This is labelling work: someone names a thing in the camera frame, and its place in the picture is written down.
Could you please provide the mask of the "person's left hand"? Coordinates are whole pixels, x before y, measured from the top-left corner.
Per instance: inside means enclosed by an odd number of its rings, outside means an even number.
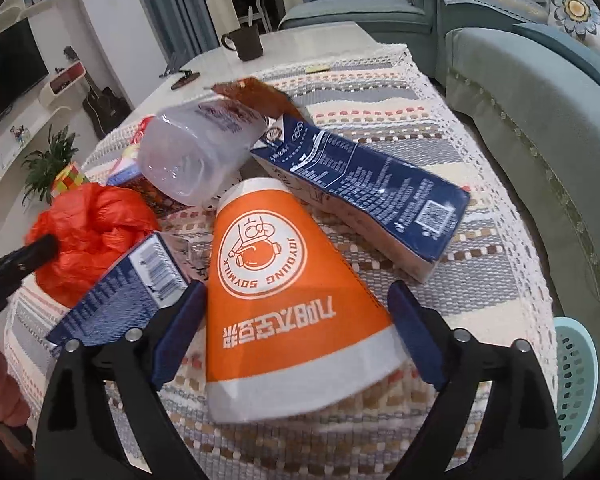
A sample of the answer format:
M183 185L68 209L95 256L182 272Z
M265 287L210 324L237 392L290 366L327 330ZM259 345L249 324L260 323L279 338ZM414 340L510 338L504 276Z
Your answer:
M24 426L30 408L20 391L18 382L9 375L6 358L0 349L0 422L16 428Z

